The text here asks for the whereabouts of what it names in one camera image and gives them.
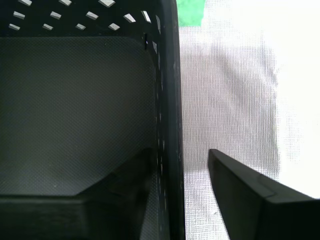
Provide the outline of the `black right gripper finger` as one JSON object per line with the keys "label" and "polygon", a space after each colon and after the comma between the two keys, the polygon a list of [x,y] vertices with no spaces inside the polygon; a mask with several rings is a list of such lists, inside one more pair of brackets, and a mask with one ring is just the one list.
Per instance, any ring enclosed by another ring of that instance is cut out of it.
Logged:
{"label": "black right gripper finger", "polygon": [[74,196],[2,196],[3,240],[137,240],[151,190],[146,148]]}
{"label": "black right gripper finger", "polygon": [[217,149],[208,154],[212,189],[231,240],[318,240],[320,201]]}

